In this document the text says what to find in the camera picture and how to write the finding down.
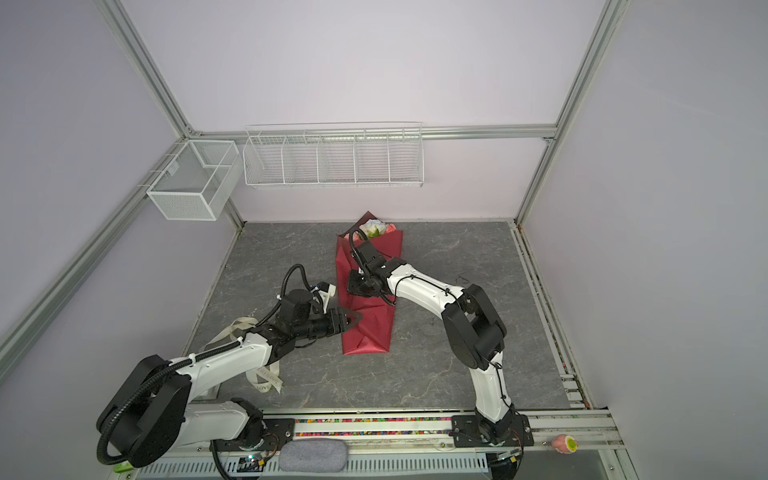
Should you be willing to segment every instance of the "green object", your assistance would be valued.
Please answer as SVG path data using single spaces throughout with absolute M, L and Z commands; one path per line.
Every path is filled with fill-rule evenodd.
M 129 472 L 134 469 L 134 466 L 131 465 L 130 462 L 122 462 L 118 463 L 114 466 L 114 472 L 115 473 L 123 473 L 123 472 Z

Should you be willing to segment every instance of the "white mesh basket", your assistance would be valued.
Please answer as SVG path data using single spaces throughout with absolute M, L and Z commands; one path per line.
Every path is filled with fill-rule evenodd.
M 233 141 L 189 140 L 147 195 L 168 220 L 216 220 L 242 174 Z
M 250 134 L 245 182 L 254 188 L 421 185 L 420 127 Z

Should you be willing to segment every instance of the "red wrapping paper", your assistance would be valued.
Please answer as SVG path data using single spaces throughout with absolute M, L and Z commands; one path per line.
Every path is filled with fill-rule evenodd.
M 356 226 L 375 218 L 370 212 Z M 388 257 L 400 257 L 402 251 L 402 231 L 395 230 L 372 238 L 371 243 L 379 252 Z M 357 270 L 357 262 L 352 258 L 349 240 L 339 236 L 336 240 L 336 278 L 339 285 L 339 304 L 348 309 L 362 313 L 362 319 L 348 332 L 341 335 L 344 355 L 357 353 L 386 353 L 389 351 L 389 341 L 392 336 L 392 321 L 395 318 L 395 307 L 387 305 L 378 297 L 365 298 L 350 295 L 346 291 L 346 281 L 349 271 Z

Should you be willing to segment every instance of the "cream ribbon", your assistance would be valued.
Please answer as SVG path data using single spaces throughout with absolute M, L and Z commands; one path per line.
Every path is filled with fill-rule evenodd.
M 256 321 L 257 320 L 252 316 L 242 316 L 240 318 L 236 318 L 228 327 L 221 330 L 213 339 L 211 339 L 204 349 L 207 349 L 208 345 L 211 343 L 218 342 L 219 340 L 222 340 L 228 336 L 231 340 L 237 340 L 238 336 L 243 335 L 242 331 L 255 326 Z M 259 377 L 264 378 L 266 382 L 261 382 Z M 283 380 L 280 379 L 279 360 L 271 364 L 269 369 L 267 367 L 260 366 L 257 369 L 247 370 L 245 372 L 245 378 L 247 378 L 248 382 L 250 382 L 250 384 L 253 385 L 253 387 L 259 392 L 269 392 L 272 387 L 275 387 L 275 390 L 280 393 L 280 390 L 283 388 Z

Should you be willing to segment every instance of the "white wire basket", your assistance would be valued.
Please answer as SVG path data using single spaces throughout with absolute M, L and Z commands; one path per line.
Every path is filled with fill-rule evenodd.
M 188 140 L 147 195 L 168 220 L 216 220 L 242 174 L 235 142 Z
M 249 136 L 243 146 L 243 168 L 246 184 L 254 188 L 424 183 L 419 124 L 336 130 L 246 130 Z

